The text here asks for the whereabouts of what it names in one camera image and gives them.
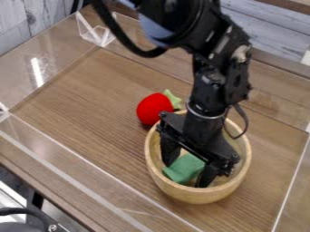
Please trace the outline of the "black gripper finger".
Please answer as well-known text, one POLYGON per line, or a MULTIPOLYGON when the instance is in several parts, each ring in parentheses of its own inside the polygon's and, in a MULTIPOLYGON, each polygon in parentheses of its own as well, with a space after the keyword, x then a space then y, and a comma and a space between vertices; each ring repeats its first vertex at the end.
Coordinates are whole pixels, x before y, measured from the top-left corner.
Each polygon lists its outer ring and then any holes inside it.
POLYGON ((196 188, 207 188, 217 175, 217 168, 213 165, 205 165, 196 179, 196 188))
POLYGON ((180 154, 179 143, 168 134, 160 136, 161 162, 169 167, 180 154))

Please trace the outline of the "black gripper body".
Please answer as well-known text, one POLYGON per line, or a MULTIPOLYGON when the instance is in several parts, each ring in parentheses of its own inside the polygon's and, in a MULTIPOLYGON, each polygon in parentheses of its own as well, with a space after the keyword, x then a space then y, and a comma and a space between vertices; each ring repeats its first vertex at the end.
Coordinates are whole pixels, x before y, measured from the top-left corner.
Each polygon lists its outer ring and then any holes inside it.
POLYGON ((217 176, 229 176, 239 163, 239 154, 224 139, 227 110, 184 114, 161 111, 156 132, 176 139, 180 149, 187 150, 205 165, 217 168, 217 176))

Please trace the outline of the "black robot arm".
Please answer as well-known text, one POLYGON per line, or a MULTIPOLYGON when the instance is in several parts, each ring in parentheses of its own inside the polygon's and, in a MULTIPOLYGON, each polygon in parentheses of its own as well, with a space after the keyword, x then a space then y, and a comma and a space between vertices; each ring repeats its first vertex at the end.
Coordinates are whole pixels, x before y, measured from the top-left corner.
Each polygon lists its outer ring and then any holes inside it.
POLYGON ((239 163, 239 154, 224 136, 229 109, 248 99, 252 85, 248 66, 251 39, 220 9, 220 0, 120 0, 137 12, 147 38, 156 47, 140 49, 112 17, 104 0, 90 5, 123 46, 137 56, 155 58, 181 48, 192 55, 193 85, 187 112, 161 111, 156 131, 160 134, 161 162, 171 166, 181 150, 203 161, 195 186, 205 188, 219 176, 228 176, 239 163))

